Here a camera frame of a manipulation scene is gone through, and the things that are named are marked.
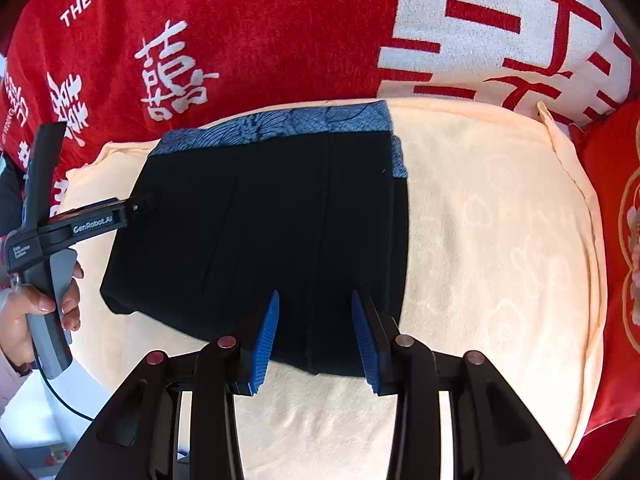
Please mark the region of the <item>red embroidered cushion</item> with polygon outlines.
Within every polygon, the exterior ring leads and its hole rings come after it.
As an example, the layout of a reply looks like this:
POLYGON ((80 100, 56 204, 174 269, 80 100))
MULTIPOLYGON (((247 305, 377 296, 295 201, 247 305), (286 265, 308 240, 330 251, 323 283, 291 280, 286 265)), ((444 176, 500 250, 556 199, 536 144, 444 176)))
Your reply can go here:
POLYGON ((600 385, 568 469, 593 479, 639 411, 639 102, 590 125, 578 157, 599 200, 608 306, 600 385))

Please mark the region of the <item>black pants with blue trim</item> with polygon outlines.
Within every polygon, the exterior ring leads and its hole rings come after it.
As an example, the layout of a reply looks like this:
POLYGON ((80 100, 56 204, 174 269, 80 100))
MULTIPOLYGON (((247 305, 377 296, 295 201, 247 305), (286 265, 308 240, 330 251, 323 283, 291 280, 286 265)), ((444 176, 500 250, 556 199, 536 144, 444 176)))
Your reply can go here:
POLYGON ((100 288, 202 341, 245 330, 272 298, 271 356, 358 377, 352 294, 400 315, 408 172, 383 101, 281 108, 167 133, 132 194, 100 288))

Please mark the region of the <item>peach cream towel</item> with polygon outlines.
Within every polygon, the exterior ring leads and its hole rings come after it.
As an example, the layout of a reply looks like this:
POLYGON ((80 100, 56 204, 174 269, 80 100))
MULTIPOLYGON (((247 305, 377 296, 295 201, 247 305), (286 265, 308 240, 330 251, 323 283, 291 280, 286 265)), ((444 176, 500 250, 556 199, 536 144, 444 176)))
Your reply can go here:
MULTIPOLYGON (((401 329, 427 347, 488 357, 570 458, 602 370, 606 279, 597 194, 538 105, 387 103, 408 169, 401 329)), ((395 402, 361 378, 271 364, 236 402, 250 479, 382 479, 395 402)))

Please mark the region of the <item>red blanket with white characters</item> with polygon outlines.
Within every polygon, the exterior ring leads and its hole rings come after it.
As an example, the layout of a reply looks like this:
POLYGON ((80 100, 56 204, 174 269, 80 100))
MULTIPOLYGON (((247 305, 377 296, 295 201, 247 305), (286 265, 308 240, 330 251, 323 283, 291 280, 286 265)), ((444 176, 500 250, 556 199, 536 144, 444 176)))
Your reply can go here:
POLYGON ((1 31, 3 167, 65 122, 51 203, 108 142, 271 105, 440 96, 583 127, 639 91, 600 0, 29 0, 1 31))

